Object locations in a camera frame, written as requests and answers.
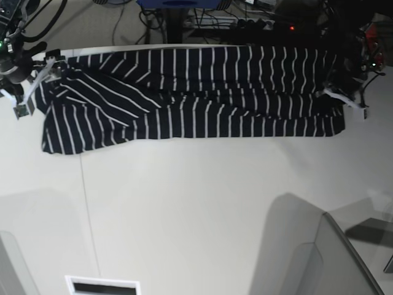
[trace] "wire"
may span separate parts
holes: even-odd
[[[34,14],[33,17],[31,17],[29,19],[29,21],[26,23],[26,25],[23,27],[23,29],[26,29],[28,27],[28,25],[30,25],[30,23],[33,22],[33,20],[36,19],[36,17],[52,2],[53,0],[48,0],[48,2],[46,2],[38,11],[36,14]]]
[[[378,73],[378,72],[374,72],[375,73],[375,76],[362,88],[362,90],[360,91],[360,99],[361,99],[361,104],[362,104],[362,106],[363,107],[366,107],[366,104],[365,104],[365,99],[364,99],[364,93],[365,93],[365,91],[366,91],[366,89],[367,89],[367,87],[372,83],[372,82],[374,82],[374,80],[376,79],[376,78],[378,78],[378,77],[380,77],[380,76],[386,76],[386,74],[385,73]]]
[[[232,17],[236,17],[237,20],[240,20],[240,18],[239,18],[237,15],[235,15],[235,14],[233,14],[233,13],[231,13],[231,12],[228,12],[228,11],[226,11],[226,10],[224,10],[224,12],[226,12],[226,13],[229,14],[229,15],[231,15]]]
[[[36,42],[36,41],[40,40],[41,38],[43,38],[50,31],[50,29],[53,28],[55,23],[60,18],[60,15],[63,13],[64,8],[66,8],[67,1],[68,0],[62,0],[61,1],[61,4],[60,4],[59,9],[57,10],[55,16],[51,19],[49,24],[42,30],[41,33],[39,33],[37,36],[33,36],[33,37],[27,37],[27,36],[22,35],[23,36],[23,40],[25,42],[33,43],[33,42]]]
[[[120,12],[119,19],[117,20],[115,26],[113,27],[113,31],[112,31],[112,46],[115,46],[115,33],[116,33],[116,30],[117,30],[117,27],[118,27],[120,21],[122,20],[122,17],[123,17],[123,14],[124,14],[124,10],[125,10],[125,3],[126,3],[126,0],[123,0],[122,11]]]
[[[135,45],[138,45],[139,42],[142,41],[142,39],[147,35],[147,31],[138,39],[138,41],[135,42]]]
[[[220,28],[220,22],[217,19],[217,17],[215,17],[214,15],[208,14],[208,13],[206,13],[206,15],[210,16],[211,18],[214,18],[216,20],[216,22],[217,22],[217,26]]]
[[[198,14],[197,14],[197,10],[196,10],[196,9],[194,9],[194,14],[195,14],[196,25],[198,26],[198,29],[200,29],[202,25],[199,24],[199,21],[198,21]],[[202,36],[202,38],[203,38],[203,40],[206,42],[206,44],[210,44],[209,41],[206,39],[205,36]]]
[[[158,25],[157,26],[152,26],[152,25],[148,25],[143,19],[142,19],[142,14],[146,17],[146,19],[148,20],[148,17],[153,15],[155,17],[155,19],[157,20]],[[141,7],[141,11],[139,13],[139,19],[141,21],[141,23],[144,24],[144,26],[146,28],[149,28],[150,30],[160,30],[161,27],[164,24],[164,19],[162,17],[162,15],[160,14],[159,10],[145,10],[143,7]]]

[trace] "striped pants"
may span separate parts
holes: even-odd
[[[70,58],[43,82],[43,151],[79,154],[136,139],[333,136],[342,107],[315,96],[339,58],[288,47],[213,47]]]

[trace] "garment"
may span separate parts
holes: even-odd
[[[339,58],[316,49],[213,47],[70,58],[43,82],[43,151],[79,154],[135,139],[333,136],[342,107],[316,98]]]

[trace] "white stripe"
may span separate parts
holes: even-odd
[[[85,74],[85,76],[88,77],[89,79],[95,81],[95,80],[94,80],[93,78],[91,78],[90,76],[88,76],[88,75],[86,75],[86,74]],[[128,88],[131,88],[131,89],[135,90],[135,91],[138,92],[138,94],[141,95],[145,100],[151,102],[151,103],[154,104],[156,107],[158,107],[158,108],[161,107],[161,106],[160,106],[159,104],[157,104],[154,100],[150,99],[149,97],[145,96],[142,92],[140,92],[139,89],[137,89],[137,88],[135,88],[135,87],[133,87],[133,86],[131,86],[131,85],[128,85],[128,84],[126,84],[126,83],[124,83],[124,82],[122,82],[122,81],[120,81],[120,80],[117,80],[117,79],[115,79],[115,78],[113,78],[113,77],[111,77],[111,76],[107,76],[107,77],[108,77],[108,78],[111,78],[112,80],[114,80],[114,81],[116,81],[116,82],[118,82],[118,83],[120,83],[120,84],[122,84],[122,85],[124,85],[124,86],[126,86],[126,87],[128,87]]]
[[[325,118],[321,118],[322,119],[322,130],[324,131],[324,136],[326,136],[326,130],[325,130]]]
[[[252,89],[252,85],[251,85],[251,67],[250,67],[250,62],[251,62],[251,59],[252,59],[251,46],[249,46],[248,49],[249,49],[250,55],[249,55],[249,59],[248,59],[248,62],[247,62],[247,82],[250,85],[250,89]]]
[[[44,93],[44,88],[42,86],[42,83],[39,84],[39,88],[41,90],[42,101],[44,102],[45,105],[47,105],[47,100],[45,99],[45,93]]]
[[[48,139],[48,144],[49,144],[49,151],[51,154],[53,154],[52,140],[50,139],[48,129],[46,129],[46,132],[47,132],[47,139]]]
[[[172,138],[173,137],[172,111],[170,106],[168,106],[168,122],[169,122],[169,138]]]
[[[80,80],[80,79],[77,79],[77,80],[78,80],[80,83],[82,83],[82,84],[84,84],[85,86],[87,86],[88,88],[90,88],[90,89],[91,89],[92,91],[94,91],[95,93],[97,93],[97,94],[101,97],[101,99],[102,99],[107,105],[112,106],[113,108],[118,109],[119,111],[125,112],[126,114],[130,115],[131,117],[138,118],[138,116],[135,115],[135,114],[133,114],[132,112],[128,112],[128,111],[126,111],[125,109],[120,108],[120,107],[118,107],[118,106],[116,106],[116,105],[114,105],[114,104],[108,102],[108,101],[107,101],[107,100],[106,100],[97,90],[95,90],[92,86],[88,85],[88,84],[87,84],[86,82],[84,82],[83,80]],[[92,101],[89,100],[87,97],[83,96],[81,93],[79,93],[78,91],[76,91],[75,89],[71,88],[71,87],[68,86],[68,85],[64,85],[64,84],[60,84],[60,85],[63,86],[63,87],[66,87],[66,88],[69,89],[70,91],[72,91],[72,92],[78,94],[78,95],[81,96],[83,99],[85,99],[86,101],[88,101],[89,103],[91,103],[93,106],[96,106],[97,108],[99,108],[99,109],[103,112],[103,114],[105,114],[105,116],[108,117],[109,119],[116,120],[115,118],[112,118],[112,117],[110,117],[109,115],[107,115],[107,114],[103,111],[103,109],[102,109],[98,104],[92,102]]]
[[[303,61],[303,78],[304,78],[305,81],[304,81],[304,83],[303,83],[301,93],[304,92],[305,87],[306,87],[306,83],[307,83],[307,77],[306,77],[306,61],[307,61],[307,58],[308,58],[308,50],[307,50],[307,48],[305,48],[305,50],[306,50],[306,58],[305,58],[305,60]]]
[[[237,46],[236,52],[238,54],[238,58],[236,59],[235,63],[235,81],[238,83],[238,88],[239,88],[239,61],[240,61],[240,47]]]
[[[314,93],[314,91],[315,91],[315,89],[317,87],[316,81],[315,81],[315,75],[316,75],[316,73],[315,73],[315,64],[317,62],[317,59],[318,59],[318,49],[315,50],[315,60],[314,60],[314,63],[313,63],[313,84],[314,84],[314,86],[313,86],[313,91],[311,91],[311,93]]]
[[[160,89],[164,89],[164,50],[161,49],[161,68],[160,68],[160,74],[161,74],[161,82],[160,82]]]
[[[193,107],[192,107],[192,126],[193,126],[193,130],[192,130],[192,137],[193,138],[197,138],[197,117],[196,117],[196,114],[195,114],[195,111],[196,111],[196,109],[197,109],[197,104],[198,104],[198,102],[199,102],[199,97],[196,97],[195,98],[195,102],[194,102],[194,105],[193,105]]]
[[[185,50],[185,91],[190,91],[190,79],[189,79],[189,70],[190,70],[190,50]]]
[[[266,118],[262,118],[262,137],[265,137]]]
[[[235,112],[236,112],[236,108],[233,109],[228,119],[228,137],[232,137],[232,117],[235,114]]]
[[[117,142],[115,141],[115,125],[113,124],[113,122],[111,120],[109,120],[109,123],[112,127],[111,130],[111,141],[113,142],[113,144],[117,144]]]
[[[270,110],[270,98],[268,95],[268,92],[266,89],[264,89],[265,95],[266,95],[266,116],[269,116],[269,110]]]
[[[227,61],[228,61],[228,49],[224,47],[224,65],[223,65],[223,72],[222,72],[222,79],[224,80],[225,89],[228,89],[227,83]]]
[[[77,100],[76,98],[72,98],[72,97],[70,97],[70,96],[66,96],[66,98],[67,98],[68,100],[76,101],[77,103],[87,104],[86,101]]]
[[[307,118],[305,118],[305,131],[304,131],[304,134],[303,134],[304,137],[307,136],[307,127],[308,127],[308,120],[307,120]]]
[[[211,75],[211,85],[212,85],[212,90],[216,89],[216,83],[214,83],[214,64],[216,63],[216,53],[214,51],[214,48],[211,48],[211,67],[210,67],[210,75]]]
[[[82,142],[82,151],[84,152],[84,151],[86,151],[86,144],[85,144],[84,136],[83,136],[82,131],[80,129],[78,117],[76,116],[76,107],[75,106],[72,106],[72,107],[74,108],[74,120],[75,120],[76,128],[78,129],[80,141]]]
[[[122,138],[123,138],[125,141],[128,141],[128,139],[125,138],[125,126],[123,126]]]
[[[284,58],[282,59],[282,63],[281,63],[281,69],[282,69],[281,83],[282,83],[282,92],[286,92],[285,82],[284,82],[284,78],[285,78],[284,62],[287,59],[287,49],[286,47],[283,47],[283,49],[284,49]]]
[[[202,91],[202,49],[199,48],[199,68],[198,68],[198,81],[199,81],[199,91]]]
[[[206,110],[204,112],[204,137],[207,138],[209,133],[209,108],[211,105],[211,101],[208,102]]]
[[[161,122],[160,122],[160,112],[158,109],[155,110],[155,117],[157,119],[157,138],[161,139]]]
[[[139,51],[136,52],[136,61],[135,61],[135,65],[125,74],[124,78],[127,78],[133,71],[135,71],[135,69],[138,67],[139,64]]]
[[[255,119],[253,116],[251,117],[251,137],[254,137],[254,124],[255,124]]]
[[[287,121],[284,120],[284,137],[287,136]]]
[[[299,110],[299,117],[303,117],[303,97],[299,94],[300,97],[300,110]]]
[[[297,60],[297,48],[295,47],[295,58],[292,62],[292,72],[294,72],[294,79],[292,80],[292,93],[295,92],[295,80],[296,80],[296,72],[295,72],[295,62]]]
[[[173,49],[173,91],[177,90],[176,73],[176,49]]]
[[[333,63],[332,63],[332,67],[330,68],[329,74],[333,71],[333,67],[334,67],[334,64],[336,62],[336,59],[337,59],[337,55],[334,56],[334,60],[333,60]]]
[[[181,123],[181,138],[184,138],[185,136],[185,130],[184,130],[184,101],[185,98],[183,98],[182,102],[180,103],[180,123]]]
[[[117,66],[115,66],[115,68],[112,70],[112,74],[114,74],[117,69],[122,65],[122,63],[124,62],[124,60],[120,60],[120,62],[117,64]]]
[[[255,112],[258,112],[258,99],[257,99],[257,94],[255,92],[255,88],[252,89],[252,94],[254,96],[254,109]]]
[[[232,89],[228,89],[228,94],[229,94],[229,105],[233,106]]]
[[[274,76],[273,62],[274,62],[274,59],[276,58],[276,48],[274,46],[272,46],[271,48],[273,49],[273,58],[270,60],[270,68],[271,68],[270,81],[271,81],[272,89],[274,90],[276,88],[276,85],[274,84],[274,80],[273,80],[273,76]]]
[[[332,128],[332,134],[333,134],[333,136],[336,135],[336,133],[335,133],[335,131],[334,131],[333,117],[330,117],[330,127]]]
[[[294,136],[296,136],[296,129],[297,129],[297,119],[295,119],[295,124],[294,124]]]
[[[224,105],[220,107],[219,113],[217,114],[217,137],[220,137],[220,117],[222,113],[222,109],[224,108]]]
[[[64,107],[64,105],[63,105],[63,116],[64,116],[64,121],[66,122],[66,126],[67,126],[67,131],[68,131],[69,141],[71,143],[72,153],[75,155],[76,150],[75,150],[74,138],[72,137],[72,131],[71,131],[71,128],[69,127],[69,124],[68,124],[67,115],[66,115],[66,108]]]
[[[145,126],[146,126],[146,135],[145,138],[149,139],[149,121],[147,120],[147,114],[145,114]]]
[[[67,93],[67,92],[68,92],[68,89],[66,89],[66,90],[64,90],[64,91],[62,91],[62,92],[60,92],[58,95],[56,95],[56,97],[59,98],[60,96],[62,96],[63,94],[65,94],[65,93]]]
[[[61,138],[61,133],[60,133],[60,128],[59,128],[59,123],[57,122],[57,117],[56,117],[56,111],[55,108],[53,108],[53,120],[55,121],[55,126],[56,126],[56,132],[57,132],[57,136],[59,139],[59,143],[60,143],[60,148],[61,148],[61,153],[64,154],[64,146],[63,146],[63,139]]]
[[[140,77],[135,83],[140,83],[143,79],[145,79],[152,72],[152,51],[149,50],[149,54],[147,57],[147,73]]]
[[[309,110],[308,110],[308,115],[309,115],[309,117],[311,117],[312,115],[312,110],[313,110],[313,95],[312,94],[310,94],[309,95],[309,98],[310,98],[310,101],[309,101]]]
[[[317,136],[317,116],[314,116],[314,137]]]
[[[133,121],[133,125],[134,125],[134,140],[137,140],[138,139],[138,134],[136,133],[136,131],[138,130],[138,128],[136,126],[135,120]]]
[[[92,141],[91,146],[92,146],[93,149],[96,149],[96,138],[94,137],[93,129],[91,129],[91,123],[90,123],[90,121],[88,120],[88,117],[87,117],[87,108],[86,108],[86,106],[83,106],[83,107],[85,109],[85,119],[86,119],[86,122],[87,122],[87,127],[88,127],[88,130],[90,131],[90,135],[91,135],[91,141]]]
[[[96,109],[96,118],[98,121],[98,125],[99,128],[101,129],[101,145],[105,148],[105,133],[104,133],[104,127],[103,127],[103,123],[101,122],[101,119],[99,118],[99,113],[98,113],[98,109]]]
[[[112,56],[113,56],[113,53],[110,54],[110,55],[106,58],[106,60],[105,60],[104,63],[99,67],[99,69],[103,69],[103,68],[105,67],[106,63],[111,59]]]
[[[259,81],[260,81],[260,85],[262,88],[264,88],[263,82],[262,82],[262,75],[263,75],[263,71],[262,71],[262,60],[265,57],[265,52],[263,50],[263,47],[261,46],[260,48],[261,50],[261,56],[260,56],[260,61],[259,61]]]
[[[292,108],[294,107],[294,101],[292,100],[292,95],[289,95],[289,113],[288,118],[292,119]]]
[[[326,59],[327,51],[325,51],[324,59],[322,61],[322,70],[325,70],[325,59]]]
[[[239,137],[243,137],[243,116],[240,116],[240,118],[239,118],[239,121],[240,121],[240,134],[239,134]]]
[[[276,123],[277,123],[277,120],[274,119],[274,122],[273,122],[273,137],[276,137]]]
[[[244,97],[244,89],[243,88],[240,89],[240,95],[241,95],[241,106],[243,109],[245,109],[246,108],[246,99]]]
[[[277,110],[277,116],[279,118],[281,118],[281,95],[277,94],[277,98],[278,98],[278,110]]]

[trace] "blue object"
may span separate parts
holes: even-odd
[[[207,8],[217,9],[221,0],[138,0],[146,9],[156,8]]]

